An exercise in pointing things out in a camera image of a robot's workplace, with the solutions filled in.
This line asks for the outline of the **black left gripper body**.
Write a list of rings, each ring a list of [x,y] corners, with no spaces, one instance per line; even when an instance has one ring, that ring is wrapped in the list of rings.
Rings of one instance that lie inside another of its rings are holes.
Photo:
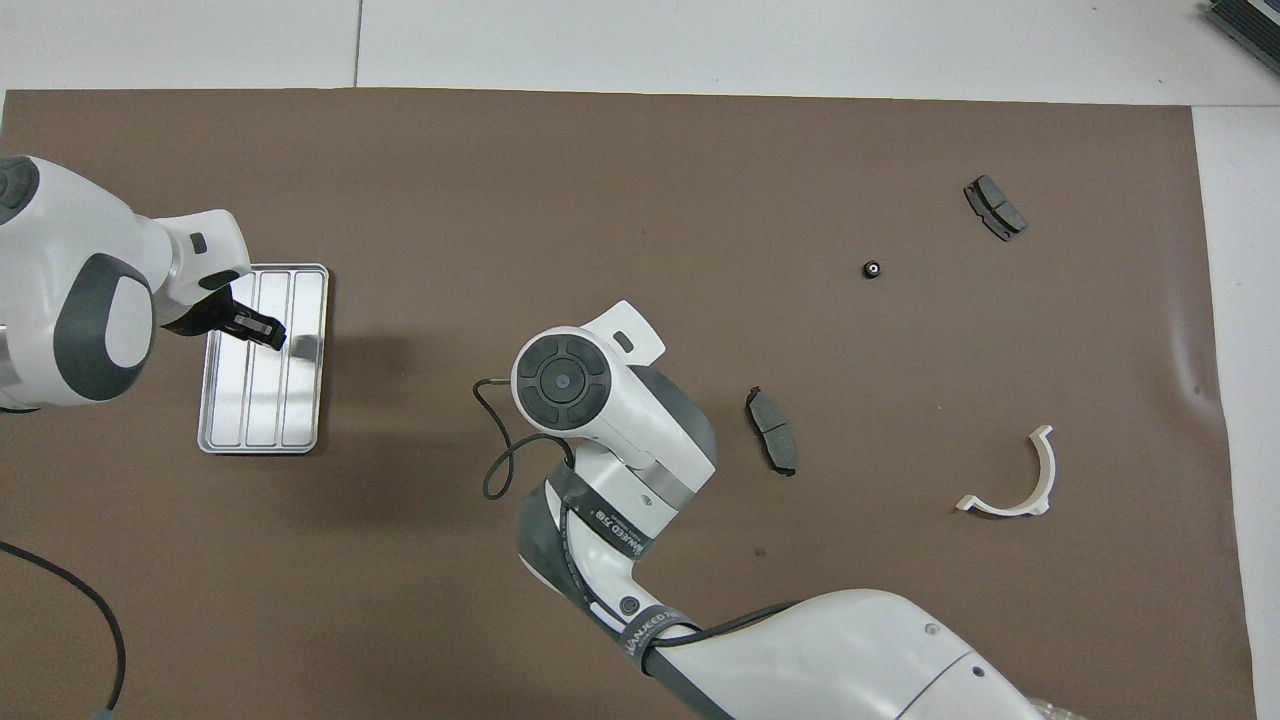
[[[184,337],[195,337],[218,331],[239,338],[229,323],[236,319],[236,300],[229,284],[214,291],[187,313],[163,325],[164,329]]]

